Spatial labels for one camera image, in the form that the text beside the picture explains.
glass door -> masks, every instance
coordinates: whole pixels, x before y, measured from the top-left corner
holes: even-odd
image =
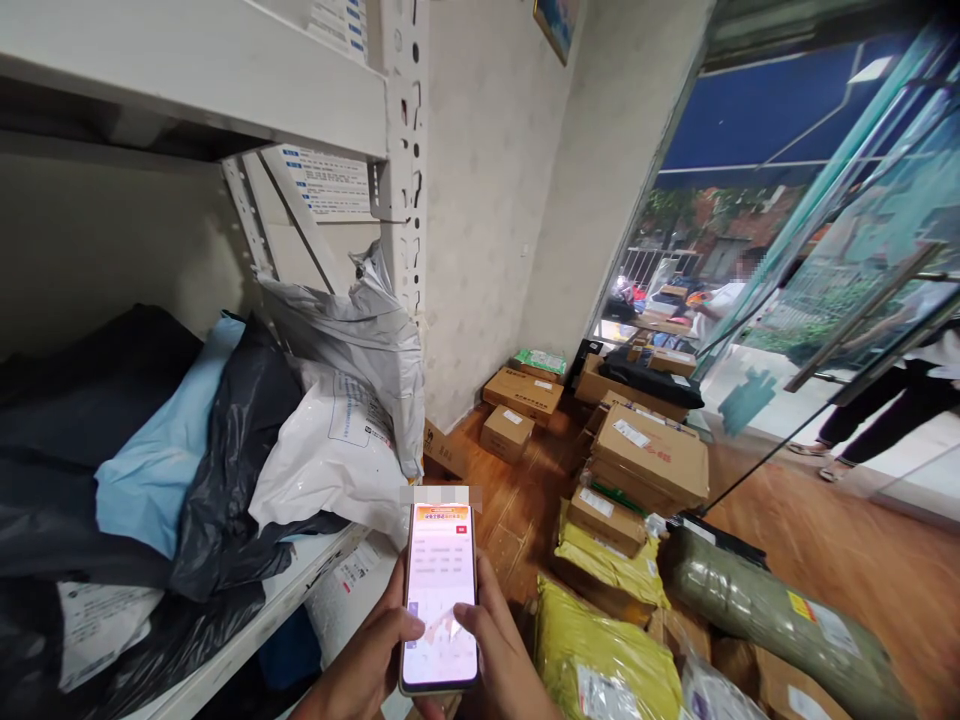
[[[960,307],[955,52],[917,39],[702,347],[714,502]]]

black plastic bag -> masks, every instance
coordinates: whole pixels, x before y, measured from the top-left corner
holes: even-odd
[[[0,717],[4,720],[123,717],[210,660],[263,608],[263,587],[217,593],[204,604],[167,594],[150,633],[72,692],[57,689],[63,611],[56,584],[0,581]]]
[[[162,588],[171,564],[101,533],[96,481],[177,389],[202,343],[137,305],[43,360],[0,371],[0,577]]]
[[[210,413],[207,452],[180,511],[180,535],[169,587],[197,602],[217,589],[283,572],[299,533],[332,533],[347,521],[321,512],[257,536],[247,513],[260,470],[280,426],[303,398],[300,382],[264,324],[251,315],[223,369]]]

person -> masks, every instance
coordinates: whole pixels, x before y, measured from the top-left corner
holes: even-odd
[[[563,720],[530,661],[490,561],[477,552],[479,605],[458,603],[453,614],[480,648],[480,676],[504,720]],[[403,607],[405,554],[387,589],[330,667],[300,701],[291,720],[367,720],[397,686],[400,643],[423,636],[423,621]],[[414,705],[424,720],[443,720],[430,696]]]
[[[952,292],[952,287],[928,287],[912,293],[903,307],[841,350],[855,352],[883,337],[896,326],[916,322]],[[921,347],[907,353],[845,407],[838,407],[812,445],[791,442],[787,448],[798,455],[828,457],[839,443],[850,439],[864,420],[897,398],[869,428],[827,467],[820,477],[839,482],[852,468],[875,458],[909,433],[940,413],[960,405],[960,319],[948,320]]]

pants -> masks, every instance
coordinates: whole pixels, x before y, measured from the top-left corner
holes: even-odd
[[[889,450],[940,413],[960,405],[960,390],[954,389],[950,380],[927,377],[932,367],[924,360],[908,360],[906,369],[891,368],[849,405],[834,410],[820,429],[818,441],[833,447],[849,440],[860,423],[902,392],[837,458],[846,465],[859,465]]]

white wall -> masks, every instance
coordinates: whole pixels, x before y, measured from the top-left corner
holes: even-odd
[[[521,345],[568,359],[576,353],[713,6],[714,0],[590,4],[527,290]]]
[[[46,353],[134,303],[203,337],[242,311],[246,244],[218,166],[147,172],[0,155],[0,358]]]
[[[575,36],[564,68],[532,12],[430,6],[426,398],[442,429],[517,349],[577,52]]]

